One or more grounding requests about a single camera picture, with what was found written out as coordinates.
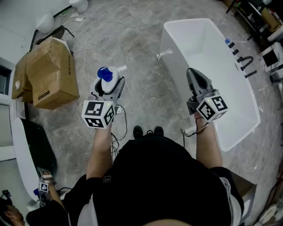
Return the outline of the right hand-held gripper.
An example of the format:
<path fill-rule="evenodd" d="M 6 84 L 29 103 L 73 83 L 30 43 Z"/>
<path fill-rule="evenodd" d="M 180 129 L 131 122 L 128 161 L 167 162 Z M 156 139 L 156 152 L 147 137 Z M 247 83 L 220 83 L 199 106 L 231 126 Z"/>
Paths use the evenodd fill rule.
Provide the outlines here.
<path fill-rule="evenodd" d="M 211 80 L 194 68 L 188 68 L 186 76 L 193 93 L 187 101 L 190 115 L 198 112 L 208 123 L 221 118 L 228 111 L 228 106 L 219 91 L 213 89 Z"/>

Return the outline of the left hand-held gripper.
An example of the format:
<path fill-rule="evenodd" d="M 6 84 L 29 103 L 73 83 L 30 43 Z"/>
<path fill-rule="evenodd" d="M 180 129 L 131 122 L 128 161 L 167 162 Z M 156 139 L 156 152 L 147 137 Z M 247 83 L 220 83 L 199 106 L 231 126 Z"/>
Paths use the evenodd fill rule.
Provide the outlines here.
<path fill-rule="evenodd" d="M 105 93 L 106 99 L 119 99 L 125 85 L 124 76 L 119 78 L 114 88 Z M 102 79 L 97 77 L 90 85 L 90 95 L 83 103 L 82 119 L 89 128 L 106 129 L 117 114 L 117 101 L 106 101 L 103 97 Z"/>

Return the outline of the white bottle with blue cap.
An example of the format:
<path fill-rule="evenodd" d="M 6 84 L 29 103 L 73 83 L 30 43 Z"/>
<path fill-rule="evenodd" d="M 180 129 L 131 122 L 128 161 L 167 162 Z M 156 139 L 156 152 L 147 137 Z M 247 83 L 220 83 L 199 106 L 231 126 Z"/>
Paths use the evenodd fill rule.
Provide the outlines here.
<path fill-rule="evenodd" d="M 101 67 L 97 72 L 101 79 L 102 90 L 106 93 L 112 92 L 119 79 L 118 70 L 116 67 Z"/>

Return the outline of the white bathtub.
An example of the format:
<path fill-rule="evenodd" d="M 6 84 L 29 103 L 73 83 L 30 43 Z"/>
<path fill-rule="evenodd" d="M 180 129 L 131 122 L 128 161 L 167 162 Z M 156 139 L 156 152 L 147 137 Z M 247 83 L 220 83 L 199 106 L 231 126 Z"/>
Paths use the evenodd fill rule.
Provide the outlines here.
<path fill-rule="evenodd" d="M 250 82 L 242 71 L 234 48 L 210 19 L 183 19 L 164 24 L 160 56 L 186 105 L 193 96 L 186 72 L 202 72 L 218 89 L 228 112 L 214 122 L 218 144 L 229 151 L 260 124 L 260 115 Z"/>

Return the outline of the person's right forearm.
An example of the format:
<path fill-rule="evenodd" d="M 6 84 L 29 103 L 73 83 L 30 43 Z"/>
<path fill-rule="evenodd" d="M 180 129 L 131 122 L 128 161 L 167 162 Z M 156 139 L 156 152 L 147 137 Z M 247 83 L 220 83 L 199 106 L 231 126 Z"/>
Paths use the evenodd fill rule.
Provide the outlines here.
<path fill-rule="evenodd" d="M 197 126 L 196 159 L 207 168 L 222 167 L 222 154 L 217 143 L 214 124 L 206 125 L 205 119 L 198 112 L 194 117 Z"/>

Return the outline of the person's left forearm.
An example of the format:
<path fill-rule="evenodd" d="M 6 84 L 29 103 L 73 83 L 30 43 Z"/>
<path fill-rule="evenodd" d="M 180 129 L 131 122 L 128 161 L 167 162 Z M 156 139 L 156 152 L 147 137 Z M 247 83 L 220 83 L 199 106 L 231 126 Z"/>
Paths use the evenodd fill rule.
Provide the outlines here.
<path fill-rule="evenodd" d="M 91 155 L 86 168 L 86 179 L 102 178 L 112 167 L 111 124 L 106 129 L 97 128 Z"/>

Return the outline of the black curved faucet spout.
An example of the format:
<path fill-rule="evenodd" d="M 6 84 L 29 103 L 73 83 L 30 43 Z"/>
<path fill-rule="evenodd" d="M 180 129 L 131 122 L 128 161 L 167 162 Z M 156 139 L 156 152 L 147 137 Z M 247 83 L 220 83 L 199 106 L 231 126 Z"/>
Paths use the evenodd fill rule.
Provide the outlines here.
<path fill-rule="evenodd" d="M 245 60 L 249 60 L 249 62 L 246 63 L 244 66 L 241 66 L 242 71 L 244 71 L 246 69 L 246 67 L 249 66 L 253 62 L 253 57 L 252 56 L 239 57 L 237 59 L 237 62 L 240 63 L 240 62 L 243 62 Z"/>

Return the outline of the person's left black shoe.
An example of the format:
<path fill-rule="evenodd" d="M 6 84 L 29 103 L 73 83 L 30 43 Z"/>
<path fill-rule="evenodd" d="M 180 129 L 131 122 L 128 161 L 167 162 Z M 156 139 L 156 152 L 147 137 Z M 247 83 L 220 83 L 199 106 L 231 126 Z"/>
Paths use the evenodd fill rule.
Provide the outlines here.
<path fill-rule="evenodd" d="M 139 138 L 143 137 L 143 130 L 140 126 L 134 127 L 133 136 L 134 136 L 134 139 L 139 139 Z"/>

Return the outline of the large printed cardboard box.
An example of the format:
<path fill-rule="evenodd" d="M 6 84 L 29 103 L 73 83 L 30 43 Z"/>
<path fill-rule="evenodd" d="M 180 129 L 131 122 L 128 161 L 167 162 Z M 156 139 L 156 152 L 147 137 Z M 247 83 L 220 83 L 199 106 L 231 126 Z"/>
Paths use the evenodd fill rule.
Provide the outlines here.
<path fill-rule="evenodd" d="M 79 98 L 74 59 L 62 40 L 49 37 L 28 53 L 26 73 L 36 108 L 53 110 Z"/>

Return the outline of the black metal chair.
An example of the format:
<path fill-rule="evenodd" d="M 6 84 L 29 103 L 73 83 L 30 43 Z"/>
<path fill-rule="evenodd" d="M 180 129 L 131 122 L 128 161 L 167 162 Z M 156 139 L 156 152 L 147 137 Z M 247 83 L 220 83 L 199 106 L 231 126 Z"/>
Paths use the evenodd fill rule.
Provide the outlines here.
<path fill-rule="evenodd" d="M 70 34 L 73 38 L 75 37 L 70 31 L 69 29 L 67 29 L 66 27 L 64 27 L 63 25 L 57 27 L 56 29 L 54 29 L 53 31 L 51 31 L 49 34 L 45 35 L 42 38 L 39 39 L 35 39 L 37 33 L 40 33 L 38 30 L 35 30 L 32 40 L 31 40 L 31 45 L 30 48 L 28 50 L 28 53 L 31 52 L 33 50 L 33 48 L 36 45 L 39 45 L 40 43 L 42 43 L 44 40 L 46 40 L 49 37 L 53 37 L 53 38 L 57 38 L 59 40 L 63 40 L 62 37 L 64 36 L 65 32 L 67 31 L 68 34 Z"/>

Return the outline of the black and white square box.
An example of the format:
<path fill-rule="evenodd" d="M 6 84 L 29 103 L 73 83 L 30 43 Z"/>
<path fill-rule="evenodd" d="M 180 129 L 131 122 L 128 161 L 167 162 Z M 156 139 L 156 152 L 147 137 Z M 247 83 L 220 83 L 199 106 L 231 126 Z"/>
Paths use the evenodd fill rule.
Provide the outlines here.
<path fill-rule="evenodd" d="M 279 42 L 275 42 L 263 54 L 264 70 L 266 73 L 273 73 L 283 68 L 283 47 Z"/>

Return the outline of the black metal rack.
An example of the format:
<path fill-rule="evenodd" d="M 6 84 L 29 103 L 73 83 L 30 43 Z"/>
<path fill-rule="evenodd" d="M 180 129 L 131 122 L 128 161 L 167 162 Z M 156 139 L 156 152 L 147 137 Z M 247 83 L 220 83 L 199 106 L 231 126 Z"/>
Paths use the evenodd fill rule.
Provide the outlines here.
<path fill-rule="evenodd" d="M 250 28 L 248 40 L 283 45 L 283 0 L 223 0 L 228 9 Z"/>

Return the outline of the small plain cardboard box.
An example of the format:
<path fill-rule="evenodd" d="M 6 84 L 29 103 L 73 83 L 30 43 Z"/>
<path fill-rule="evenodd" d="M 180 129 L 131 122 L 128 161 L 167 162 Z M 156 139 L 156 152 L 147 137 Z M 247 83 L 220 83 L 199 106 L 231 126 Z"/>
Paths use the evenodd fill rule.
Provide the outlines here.
<path fill-rule="evenodd" d="M 26 73 L 27 56 L 28 53 L 26 53 L 15 66 L 11 97 L 21 102 L 32 103 L 32 85 Z"/>

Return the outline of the person's black shirt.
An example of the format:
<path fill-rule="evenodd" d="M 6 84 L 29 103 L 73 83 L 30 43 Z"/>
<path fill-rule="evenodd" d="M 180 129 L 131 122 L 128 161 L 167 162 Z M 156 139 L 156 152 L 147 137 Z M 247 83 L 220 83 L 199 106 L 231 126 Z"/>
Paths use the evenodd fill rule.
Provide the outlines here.
<path fill-rule="evenodd" d="M 238 226 L 244 211 L 231 172 L 207 168 L 161 136 L 128 141 L 102 176 L 81 177 L 65 196 L 70 226 L 143 226 L 172 219 Z"/>

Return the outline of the white curved tub dark inside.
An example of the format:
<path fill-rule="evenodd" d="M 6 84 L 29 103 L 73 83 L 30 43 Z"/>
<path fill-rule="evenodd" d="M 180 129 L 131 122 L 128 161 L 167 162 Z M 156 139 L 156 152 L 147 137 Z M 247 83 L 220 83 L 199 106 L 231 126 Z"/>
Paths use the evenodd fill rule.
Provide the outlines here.
<path fill-rule="evenodd" d="M 29 196 L 36 201 L 37 168 L 57 171 L 57 160 L 42 126 L 27 119 L 16 118 L 11 126 L 12 139 L 20 176 Z"/>

